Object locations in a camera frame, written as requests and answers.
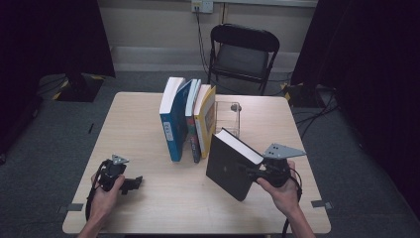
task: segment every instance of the dark blue book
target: dark blue book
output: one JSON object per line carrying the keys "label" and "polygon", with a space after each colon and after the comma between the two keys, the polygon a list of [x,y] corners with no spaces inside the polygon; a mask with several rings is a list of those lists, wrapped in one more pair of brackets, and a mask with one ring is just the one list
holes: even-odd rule
{"label": "dark blue book", "polygon": [[160,120],[173,162],[181,160],[183,143],[188,134],[185,105],[190,86],[191,81],[185,82],[183,77],[170,77],[160,103]]}

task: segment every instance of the person's right hand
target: person's right hand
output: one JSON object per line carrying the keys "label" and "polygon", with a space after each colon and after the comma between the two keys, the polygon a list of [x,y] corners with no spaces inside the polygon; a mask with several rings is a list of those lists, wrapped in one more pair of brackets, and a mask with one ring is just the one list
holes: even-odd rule
{"label": "person's right hand", "polygon": [[[294,162],[287,162],[289,166],[293,169],[290,170],[291,175],[296,179],[296,174],[294,172]],[[258,178],[257,183],[271,195],[275,206],[285,216],[288,217],[296,209],[300,209],[299,202],[297,200],[297,186],[292,179],[288,179],[282,187],[274,187],[264,178]]]}

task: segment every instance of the electrical outlet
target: electrical outlet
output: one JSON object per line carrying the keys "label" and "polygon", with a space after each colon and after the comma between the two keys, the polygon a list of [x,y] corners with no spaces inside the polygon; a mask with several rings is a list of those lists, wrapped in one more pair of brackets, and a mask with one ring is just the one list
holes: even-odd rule
{"label": "electrical outlet", "polygon": [[213,13],[213,1],[191,0],[191,12]]}

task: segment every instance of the book cover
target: book cover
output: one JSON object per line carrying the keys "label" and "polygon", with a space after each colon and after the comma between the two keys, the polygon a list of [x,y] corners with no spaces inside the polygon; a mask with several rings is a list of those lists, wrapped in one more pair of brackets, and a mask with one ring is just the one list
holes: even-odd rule
{"label": "book cover", "polygon": [[185,106],[185,120],[188,127],[189,143],[191,145],[194,163],[199,163],[201,159],[201,149],[194,120],[194,106],[200,87],[201,79],[191,79],[191,86],[189,88],[188,99]]}
{"label": "book cover", "polygon": [[215,101],[216,87],[202,84],[194,108],[194,120],[203,159],[208,156],[212,135],[216,130]]}
{"label": "book cover", "polygon": [[173,162],[181,160],[182,146],[188,133],[184,112],[190,85],[191,81],[185,82],[183,77],[170,77],[160,103],[160,120]]}
{"label": "book cover", "polygon": [[259,169],[263,156],[223,128],[213,135],[208,160],[206,176],[242,201],[253,184],[247,168]]}

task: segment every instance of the wooden table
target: wooden table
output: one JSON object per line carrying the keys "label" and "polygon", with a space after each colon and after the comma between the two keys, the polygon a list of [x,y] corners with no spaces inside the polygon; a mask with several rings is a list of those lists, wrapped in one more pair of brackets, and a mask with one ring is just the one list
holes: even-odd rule
{"label": "wooden table", "polygon": [[[121,195],[106,233],[124,234],[273,234],[281,233],[285,216],[271,197],[253,183],[239,202],[205,175],[207,159],[194,164],[189,143],[182,160],[173,163],[158,114],[162,94],[120,92],[115,96],[102,131],[72,203],[85,203],[90,177],[100,163],[117,154],[127,163],[125,176],[143,176],[138,190]],[[304,150],[287,101],[282,97],[216,95],[218,101],[242,106],[240,139],[262,153],[271,143]],[[320,200],[306,157],[290,159],[303,180],[300,205],[315,233],[328,233],[330,221]],[[82,211],[69,211],[62,225],[65,233],[78,233],[85,224]]]}

